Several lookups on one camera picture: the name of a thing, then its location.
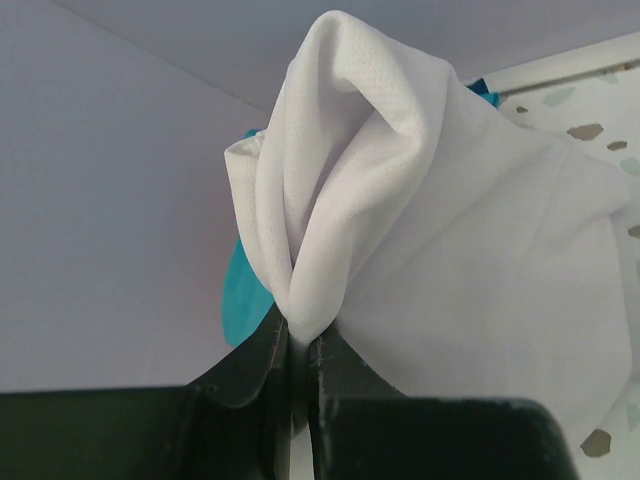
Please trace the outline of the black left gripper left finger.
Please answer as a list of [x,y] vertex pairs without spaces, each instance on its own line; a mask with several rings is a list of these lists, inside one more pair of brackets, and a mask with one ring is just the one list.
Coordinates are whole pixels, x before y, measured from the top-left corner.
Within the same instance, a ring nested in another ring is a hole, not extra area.
[[289,332],[277,308],[185,386],[1,396],[4,479],[286,479]]

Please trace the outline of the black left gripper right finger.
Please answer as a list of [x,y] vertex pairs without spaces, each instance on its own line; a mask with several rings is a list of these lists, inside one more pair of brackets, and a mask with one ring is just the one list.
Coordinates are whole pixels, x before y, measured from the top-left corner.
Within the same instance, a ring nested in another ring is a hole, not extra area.
[[317,479],[575,479],[559,426],[522,399],[409,397],[330,326],[310,349]]

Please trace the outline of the white t-shirt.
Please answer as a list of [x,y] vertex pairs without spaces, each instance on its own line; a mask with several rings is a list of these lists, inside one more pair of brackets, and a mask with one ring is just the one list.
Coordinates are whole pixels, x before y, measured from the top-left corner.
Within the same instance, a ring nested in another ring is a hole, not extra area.
[[326,12],[225,162],[297,355],[336,325],[400,392],[530,399],[572,449],[620,396],[623,173],[517,126],[446,61]]

